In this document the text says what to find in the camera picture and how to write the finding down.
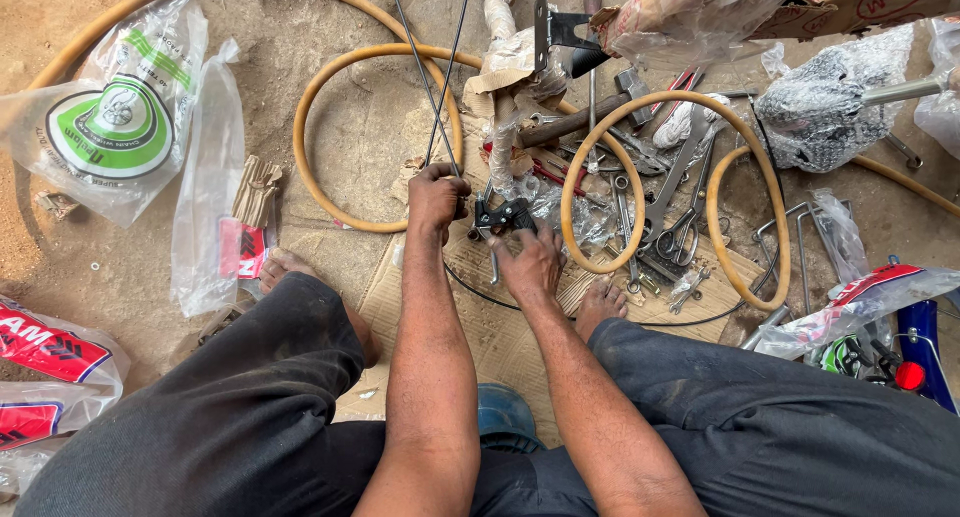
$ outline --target cardboard sheet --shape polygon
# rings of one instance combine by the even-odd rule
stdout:
[[[468,117],[463,119],[464,129],[472,130],[468,122],[476,120]],[[476,147],[479,140],[474,135],[468,137],[464,143],[468,148]],[[468,159],[465,175],[474,190],[482,188],[487,179],[486,167],[479,159]],[[444,248],[444,258],[453,271],[470,286],[500,301],[515,304],[505,286],[489,285],[492,273],[489,251],[484,244],[474,243],[466,238],[469,223],[470,219],[464,219],[450,228],[450,241]],[[402,233],[395,234],[388,244],[359,308],[361,316],[383,342],[383,358],[373,369],[366,370],[357,385],[337,400],[338,421],[367,419],[385,413],[389,362],[401,317],[402,269],[394,264],[394,260],[404,238]],[[730,287],[723,271],[719,269],[716,255],[709,244],[710,241],[701,241],[701,247],[697,250],[698,267],[705,263],[712,270],[711,277],[701,284],[701,301],[689,300],[680,315],[673,315],[668,310],[669,302],[666,300],[668,289],[662,290],[658,297],[644,289],[642,294],[636,296],[628,294],[630,298],[627,318],[646,322],[692,321],[717,314],[736,304],[739,300],[737,292]],[[743,256],[733,252],[730,255],[746,282],[752,282],[762,273],[760,266]],[[584,273],[574,264],[568,264],[560,281],[558,295],[582,297],[583,290],[586,289],[584,284],[594,278]],[[614,277],[614,283],[621,286],[625,280],[624,270],[617,272]],[[473,354],[477,380],[503,383],[519,391],[533,411],[536,435],[547,447],[560,445],[562,441],[547,393],[544,362],[533,331],[522,313],[487,302],[452,279],[450,286]],[[571,286],[576,289],[575,293],[568,290]],[[726,323],[727,318],[723,318],[699,326],[672,327],[666,330],[689,338],[717,342]]]

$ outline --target green logo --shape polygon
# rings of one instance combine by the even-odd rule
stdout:
[[[133,179],[166,161],[173,120],[161,97],[136,76],[117,73],[103,91],[84,91],[47,113],[54,149],[91,176]]]

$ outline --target bubble wrap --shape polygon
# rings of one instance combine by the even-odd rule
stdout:
[[[903,103],[863,107],[867,89],[903,83],[913,26],[824,48],[756,101],[781,168],[828,172],[893,127]]]

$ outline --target foot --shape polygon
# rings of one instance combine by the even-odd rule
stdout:
[[[627,296],[610,285],[610,277],[600,277],[586,289],[577,311],[577,334],[584,342],[591,338],[594,329],[607,318],[627,316]]]
[[[270,256],[263,262],[263,267],[260,268],[260,291],[269,294],[270,290],[273,290],[277,283],[291,271],[299,271],[312,277],[318,277],[317,272],[296,254],[279,247],[270,249]],[[343,308],[346,309],[346,316],[353,325],[353,331],[357,334],[360,346],[363,347],[364,367],[369,369],[377,364],[383,348],[380,346],[380,341],[370,331],[370,326],[360,317],[360,314],[346,303],[343,304]]]

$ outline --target metal bracket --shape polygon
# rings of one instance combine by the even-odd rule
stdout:
[[[546,68],[547,58],[551,46],[569,46],[585,50],[603,49],[595,42],[589,42],[577,36],[573,28],[589,22],[588,14],[568,12],[551,12],[546,6],[546,0],[536,0],[534,3],[534,72]]]

